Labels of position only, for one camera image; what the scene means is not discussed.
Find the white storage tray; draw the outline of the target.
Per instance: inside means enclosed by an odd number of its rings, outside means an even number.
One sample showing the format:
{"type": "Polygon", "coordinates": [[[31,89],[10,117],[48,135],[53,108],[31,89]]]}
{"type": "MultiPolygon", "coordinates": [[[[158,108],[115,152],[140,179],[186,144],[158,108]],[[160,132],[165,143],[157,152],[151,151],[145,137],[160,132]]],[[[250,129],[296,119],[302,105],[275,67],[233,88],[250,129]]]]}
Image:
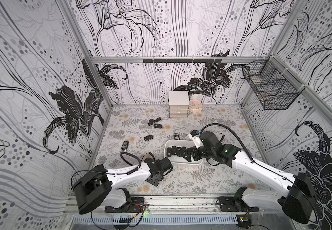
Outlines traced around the white storage tray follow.
{"type": "MultiPolygon", "coordinates": [[[[192,140],[168,140],[165,143],[164,147],[164,157],[167,157],[167,148],[171,148],[173,146],[177,147],[195,147],[195,144],[192,140]]],[[[183,157],[178,157],[177,155],[172,155],[169,157],[170,162],[172,163],[173,166],[175,165],[183,165],[183,166],[199,166],[202,163],[204,163],[204,159],[198,160],[198,161],[191,161],[187,162],[183,157]]]]}

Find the black key with buttons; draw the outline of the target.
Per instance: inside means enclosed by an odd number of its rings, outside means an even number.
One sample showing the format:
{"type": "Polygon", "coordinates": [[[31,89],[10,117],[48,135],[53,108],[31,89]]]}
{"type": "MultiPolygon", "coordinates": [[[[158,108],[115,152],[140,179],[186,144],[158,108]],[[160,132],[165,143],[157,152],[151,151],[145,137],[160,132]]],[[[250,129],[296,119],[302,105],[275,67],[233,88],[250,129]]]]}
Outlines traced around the black key with buttons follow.
{"type": "Polygon", "coordinates": [[[145,141],[150,141],[152,139],[153,139],[153,135],[148,135],[148,136],[144,137],[145,141]]]}

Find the silver black BMW key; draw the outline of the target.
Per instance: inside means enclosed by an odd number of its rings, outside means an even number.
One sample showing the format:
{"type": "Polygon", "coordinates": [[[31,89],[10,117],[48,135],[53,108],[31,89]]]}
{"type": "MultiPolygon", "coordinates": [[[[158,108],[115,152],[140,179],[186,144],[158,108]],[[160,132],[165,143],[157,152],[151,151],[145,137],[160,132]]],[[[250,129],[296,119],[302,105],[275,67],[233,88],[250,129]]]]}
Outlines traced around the silver black BMW key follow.
{"type": "Polygon", "coordinates": [[[121,150],[126,151],[128,149],[128,147],[129,147],[129,141],[126,140],[123,142],[123,144],[121,146],[121,150]]]}

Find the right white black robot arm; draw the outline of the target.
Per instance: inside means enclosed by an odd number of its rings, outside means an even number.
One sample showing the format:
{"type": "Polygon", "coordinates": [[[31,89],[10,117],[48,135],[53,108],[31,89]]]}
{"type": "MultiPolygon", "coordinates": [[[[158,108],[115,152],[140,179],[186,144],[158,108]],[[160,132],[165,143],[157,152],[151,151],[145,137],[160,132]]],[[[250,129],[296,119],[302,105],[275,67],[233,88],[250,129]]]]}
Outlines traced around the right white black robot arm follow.
{"type": "Polygon", "coordinates": [[[212,132],[193,130],[189,138],[194,146],[187,149],[192,159],[214,160],[241,170],[269,185],[272,191],[243,189],[237,199],[248,207],[282,210],[292,220],[308,224],[315,214],[315,191],[308,175],[294,175],[254,158],[245,146],[223,144],[212,132]]]}

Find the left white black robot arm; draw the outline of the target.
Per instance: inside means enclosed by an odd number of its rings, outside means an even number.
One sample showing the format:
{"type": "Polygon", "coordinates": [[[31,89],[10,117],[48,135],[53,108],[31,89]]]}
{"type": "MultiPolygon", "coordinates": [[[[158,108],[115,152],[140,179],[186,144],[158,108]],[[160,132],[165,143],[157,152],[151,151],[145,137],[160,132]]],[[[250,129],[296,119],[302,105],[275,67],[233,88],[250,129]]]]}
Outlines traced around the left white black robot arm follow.
{"type": "Polygon", "coordinates": [[[78,212],[84,215],[104,206],[106,213],[141,213],[144,210],[144,198],[131,197],[125,185],[148,182],[158,186],[172,170],[168,158],[147,158],[137,165],[120,169],[106,169],[104,165],[97,165],[72,182],[78,212]]]}

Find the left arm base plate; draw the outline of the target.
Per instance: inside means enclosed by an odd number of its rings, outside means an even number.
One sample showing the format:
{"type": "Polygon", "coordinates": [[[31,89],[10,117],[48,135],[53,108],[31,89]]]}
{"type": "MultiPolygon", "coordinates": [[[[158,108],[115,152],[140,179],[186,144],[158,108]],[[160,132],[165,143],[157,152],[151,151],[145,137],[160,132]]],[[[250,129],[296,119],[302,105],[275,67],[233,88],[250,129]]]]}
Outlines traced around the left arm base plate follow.
{"type": "Polygon", "coordinates": [[[106,213],[141,213],[144,210],[144,197],[132,197],[120,208],[105,207],[106,213]]]}

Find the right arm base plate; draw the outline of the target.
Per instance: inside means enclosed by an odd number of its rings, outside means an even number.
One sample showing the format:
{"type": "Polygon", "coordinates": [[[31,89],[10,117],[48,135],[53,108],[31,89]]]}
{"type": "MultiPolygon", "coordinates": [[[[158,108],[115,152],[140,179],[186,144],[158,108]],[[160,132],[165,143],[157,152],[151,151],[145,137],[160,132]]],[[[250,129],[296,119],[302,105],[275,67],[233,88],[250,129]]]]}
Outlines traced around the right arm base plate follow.
{"type": "Polygon", "coordinates": [[[249,207],[242,199],[233,196],[220,196],[217,198],[216,204],[222,212],[259,212],[258,207],[249,207]]]}

